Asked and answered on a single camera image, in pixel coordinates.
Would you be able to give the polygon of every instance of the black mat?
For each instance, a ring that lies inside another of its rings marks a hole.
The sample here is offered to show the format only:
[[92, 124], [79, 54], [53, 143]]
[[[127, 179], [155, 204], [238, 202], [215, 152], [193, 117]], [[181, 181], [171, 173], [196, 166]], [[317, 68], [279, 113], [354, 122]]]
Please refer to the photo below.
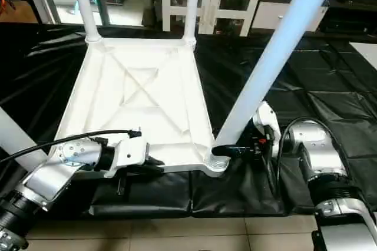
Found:
[[[37, 143], [52, 140], [85, 55], [82, 28], [0, 24], [0, 30], [0, 106]], [[102, 28], [100, 33], [105, 37], [172, 37], [127, 28]], [[268, 39], [268, 35], [198, 37], [197, 63], [215, 131], [221, 127]], [[282, 127], [303, 115], [324, 121], [341, 140], [356, 181], [377, 209], [375, 77], [377, 71], [348, 41], [306, 37], [266, 99]], [[15, 164], [2, 168], [2, 192], [22, 174]], [[219, 179], [201, 172], [129, 177], [123, 196], [116, 194], [118, 183], [114, 180], [82, 181], [72, 184], [50, 216], [66, 219], [93, 215], [129, 218], [311, 213], [312, 204], [296, 156], [283, 158], [282, 182], [281, 202], [272, 197], [264, 172], [241, 161], [232, 163]]]

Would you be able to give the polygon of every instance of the floor tile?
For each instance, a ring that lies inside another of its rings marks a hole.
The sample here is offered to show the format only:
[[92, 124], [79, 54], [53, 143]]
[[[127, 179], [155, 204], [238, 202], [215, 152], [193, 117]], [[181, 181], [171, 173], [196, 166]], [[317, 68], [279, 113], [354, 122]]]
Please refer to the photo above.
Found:
[[317, 229], [313, 216], [250, 217], [245, 222], [248, 235], [311, 233]]
[[48, 221], [39, 222], [28, 234], [29, 239], [100, 239], [126, 238], [131, 235], [131, 222]]
[[250, 251], [246, 235], [136, 238], [130, 251]]
[[298, 235], [250, 235], [252, 251], [313, 251], [310, 233]]
[[132, 237], [245, 235], [242, 218], [231, 219], [158, 219], [136, 220], [132, 223]]
[[128, 251], [128, 239], [29, 240], [28, 251]]

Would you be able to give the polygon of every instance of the black plastic sheet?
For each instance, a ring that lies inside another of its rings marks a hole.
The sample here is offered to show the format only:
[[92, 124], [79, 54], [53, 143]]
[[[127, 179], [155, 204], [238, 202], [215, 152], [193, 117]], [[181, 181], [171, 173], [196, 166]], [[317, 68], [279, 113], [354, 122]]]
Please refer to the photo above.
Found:
[[[86, 45], [79, 26], [1, 24], [0, 106], [37, 142], [54, 138]], [[172, 38], [155, 31], [100, 28], [105, 37]], [[214, 132], [223, 124], [268, 35], [228, 38], [199, 35], [196, 57]], [[352, 174], [377, 209], [377, 72], [345, 40], [305, 37], [266, 99], [284, 127], [300, 116], [324, 121], [342, 142]], [[0, 168], [2, 192], [24, 172]], [[75, 181], [52, 217], [225, 217], [311, 213], [297, 156], [284, 155], [282, 201], [263, 170], [233, 161], [223, 177], [201, 172], [127, 178], [125, 195], [115, 180]]]

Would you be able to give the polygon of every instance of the black cable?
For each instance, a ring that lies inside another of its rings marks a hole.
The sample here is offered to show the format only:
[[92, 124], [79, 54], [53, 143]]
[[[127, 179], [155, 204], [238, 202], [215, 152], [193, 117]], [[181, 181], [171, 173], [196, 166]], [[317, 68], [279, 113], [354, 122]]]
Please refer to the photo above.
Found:
[[96, 135], [102, 135], [102, 134], [115, 134], [115, 133], [127, 133], [130, 136], [130, 138], [141, 136], [141, 132], [136, 131], [136, 130], [118, 130], [118, 129], [115, 129], [115, 130], [100, 130], [100, 131], [87, 132], [87, 133], [68, 136], [68, 137], [65, 137], [65, 138], [62, 138], [62, 139], [57, 139], [57, 140], [47, 142], [47, 143], [44, 143], [44, 144], [41, 144], [41, 145], [37, 145], [37, 146], [33, 146], [33, 147], [30, 147], [30, 148], [23, 149], [23, 150], [21, 150], [17, 153], [11, 154], [9, 157], [3, 158], [2, 160], [0, 160], [0, 163], [4, 163], [4, 162], [10, 161], [10, 160], [14, 160], [18, 157], [25, 155], [25, 154], [40, 150], [40, 149], [45, 148], [45, 147], [50, 147], [50, 146], [53, 146], [53, 145], [61, 144], [61, 143], [64, 143], [64, 142], [73, 141], [73, 140], [77, 140], [77, 139], [81, 139], [81, 138], [85, 138], [85, 137], [89, 137], [89, 136], [96, 136]]
[[[330, 134], [330, 136], [331, 136], [332, 140], [335, 142], [335, 144], [338, 145], [340, 153], [341, 153], [341, 158], [342, 157], [345, 158], [345, 160], [343, 160], [343, 161], [346, 161], [347, 155], [346, 155], [341, 143], [338, 141], [338, 139], [334, 136], [334, 134], [332, 133], [330, 128], [325, 123], [323, 123], [319, 119], [313, 118], [313, 117], [298, 117], [298, 118], [295, 118], [284, 129], [282, 137], [279, 141], [279, 152], [277, 153], [277, 158], [276, 158], [276, 167], [277, 167], [276, 168], [276, 189], [277, 189], [277, 191], [280, 191], [280, 169], [281, 169], [281, 166], [282, 166], [282, 155], [283, 155], [284, 141], [287, 137], [287, 134], [288, 134], [290, 128], [293, 125], [295, 125], [296, 123], [303, 122], [303, 121], [314, 121], [314, 122], [318, 123], [320, 126], [322, 126]], [[350, 173], [348, 171], [348, 166], [345, 166], [345, 167], [346, 167], [348, 176], [350, 176]]]
[[274, 180], [275, 172], [272, 166], [272, 149], [273, 149], [273, 142], [275, 140], [275, 135], [271, 126], [267, 125], [267, 126], [264, 126], [263, 128], [264, 128], [264, 133], [267, 138], [267, 143], [266, 143], [266, 148], [264, 150], [264, 153], [262, 155], [262, 162], [263, 162], [264, 169], [266, 171], [267, 182], [269, 184], [271, 193], [274, 197], [277, 197], [278, 190], [276, 189], [276, 183]]

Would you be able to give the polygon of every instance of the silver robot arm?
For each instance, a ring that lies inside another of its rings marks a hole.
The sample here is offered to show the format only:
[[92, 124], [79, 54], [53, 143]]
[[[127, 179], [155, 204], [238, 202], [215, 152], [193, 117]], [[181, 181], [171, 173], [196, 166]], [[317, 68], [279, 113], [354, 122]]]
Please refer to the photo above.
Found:
[[303, 121], [291, 126], [289, 139], [315, 205], [315, 250], [377, 250], [375, 216], [352, 183], [330, 132]]
[[141, 134], [127, 136], [116, 146], [105, 138], [81, 138], [59, 144], [50, 159], [40, 164], [0, 200], [0, 251], [26, 249], [26, 234], [40, 210], [48, 211], [78, 170], [104, 172], [114, 177], [119, 169], [148, 163], [148, 143]]

